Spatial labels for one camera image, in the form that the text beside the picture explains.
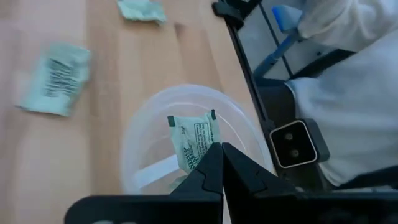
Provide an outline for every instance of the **white cloth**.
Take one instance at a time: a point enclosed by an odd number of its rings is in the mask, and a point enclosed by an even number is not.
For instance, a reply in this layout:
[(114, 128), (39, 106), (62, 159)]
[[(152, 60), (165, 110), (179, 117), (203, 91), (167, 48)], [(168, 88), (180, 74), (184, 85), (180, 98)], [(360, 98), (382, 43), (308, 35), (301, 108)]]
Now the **white cloth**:
[(298, 31), (306, 39), (360, 51), (398, 28), (397, 0), (307, 0)]
[(302, 35), (358, 51), (318, 78), (287, 83), (297, 116), (319, 125), (331, 154), (320, 167), (339, 186), (398, 165), (398, 1), (308, 2), (318, 7), (305, 12)]

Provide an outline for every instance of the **green sachet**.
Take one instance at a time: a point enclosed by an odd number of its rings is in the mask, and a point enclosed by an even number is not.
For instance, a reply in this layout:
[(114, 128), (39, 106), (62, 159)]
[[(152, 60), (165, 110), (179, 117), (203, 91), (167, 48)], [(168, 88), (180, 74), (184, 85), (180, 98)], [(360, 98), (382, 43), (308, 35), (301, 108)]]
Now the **green sachet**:
[(52, 44), (41, 56), (20, 107), (69, 116), (70, 107), (89, 78), (91, 54), (70, 44)]
[(125, 19), (132, 21), (166, 22), (166, 15), (159, 2), (149, 0), (118, 0), (119, 10)]
[(167, 118), (178, 166), (189, 174), (210, 146), (221, 142), (216, 113), (211, 110), (202, 117)]

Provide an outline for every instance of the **clear plastic bowl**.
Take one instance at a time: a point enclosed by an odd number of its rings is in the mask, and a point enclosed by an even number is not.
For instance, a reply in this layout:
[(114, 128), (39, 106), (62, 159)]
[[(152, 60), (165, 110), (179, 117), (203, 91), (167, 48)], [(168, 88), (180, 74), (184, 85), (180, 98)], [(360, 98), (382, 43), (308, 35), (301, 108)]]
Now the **clear plastic bowl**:
[(262, 133), (231, 98), (199, 85), (173, 86), (151, 97), (132, 117), (121, 151), (125, 194), (169, 194), (171, 183), (186, 175), (177, 164), (167, 116), (202, 116), (215, 109), (221, 139), (272, 170)]

